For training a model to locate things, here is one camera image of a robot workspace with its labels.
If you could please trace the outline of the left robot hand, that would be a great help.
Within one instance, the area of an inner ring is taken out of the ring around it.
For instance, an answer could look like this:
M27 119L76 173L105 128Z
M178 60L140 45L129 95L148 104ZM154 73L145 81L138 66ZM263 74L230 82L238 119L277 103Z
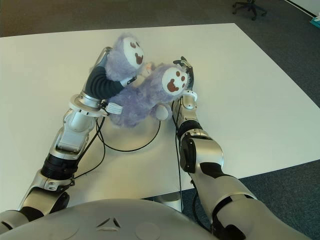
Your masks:
M90 70L86 83L83 86L83 92L97 100L107 100L119 94L127 85L137 79L137 76L126 77L121 81L113 81L106 75L105 64L107 63L108 55L112 50L111 47L105 47L94 66Z

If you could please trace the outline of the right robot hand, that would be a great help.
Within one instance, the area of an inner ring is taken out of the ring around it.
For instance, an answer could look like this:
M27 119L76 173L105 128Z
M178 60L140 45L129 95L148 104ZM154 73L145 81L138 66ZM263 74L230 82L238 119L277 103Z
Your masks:
M181 56L180 59L174 60L173 64L180 65L185 70L188 79L186 89L192 91L194 86L194 71L192 65L184 56Z

